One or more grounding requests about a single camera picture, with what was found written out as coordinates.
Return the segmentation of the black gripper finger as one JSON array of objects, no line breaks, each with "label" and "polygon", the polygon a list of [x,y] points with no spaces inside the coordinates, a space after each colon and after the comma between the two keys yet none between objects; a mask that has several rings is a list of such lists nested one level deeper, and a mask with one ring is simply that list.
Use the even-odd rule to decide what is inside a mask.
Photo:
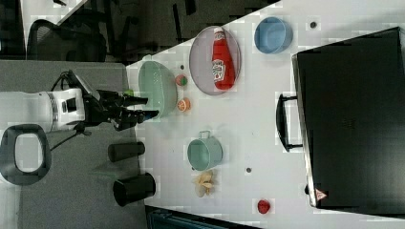
[{"label": "black gripper finger", "polygon": [[158,111],[125,110],[122,113],[122,124],[127,127],[134,127],[137,124],[156,117],[158,114]]},{"label": "black gripper finger", "polygon": [[122,101],[123,107],[135,106],[135,105],[146,105],[148,103],[147,98],[135,97],[135,96],[125,96]]}]

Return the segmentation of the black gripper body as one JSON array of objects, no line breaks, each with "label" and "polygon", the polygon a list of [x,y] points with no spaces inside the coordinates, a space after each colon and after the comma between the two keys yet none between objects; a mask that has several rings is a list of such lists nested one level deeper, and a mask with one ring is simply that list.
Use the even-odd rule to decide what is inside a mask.
[{"label": "black gripper body", "polygon": [[124,96],[117,92],[98,91],[99,98],[93,94],[83,96],[85,119],[84,127],[95,127],[103,122],[112,123],[117,131],[124,130],[122,111]]}]

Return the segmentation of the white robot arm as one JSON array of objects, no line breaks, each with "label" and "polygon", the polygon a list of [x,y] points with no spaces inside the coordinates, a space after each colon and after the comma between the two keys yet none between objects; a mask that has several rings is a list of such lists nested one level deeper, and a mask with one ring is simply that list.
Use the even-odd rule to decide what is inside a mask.
[{"label": "white robot arm", "polygon": [[53,147],[47,134],[73,131],[87,135],[88,127],[111,123],[117,131],[159,115],[135,110],[148,100],[117,92],[68,89],[55,92],[1,93],[1,180],[28,186],[46,176]]}]

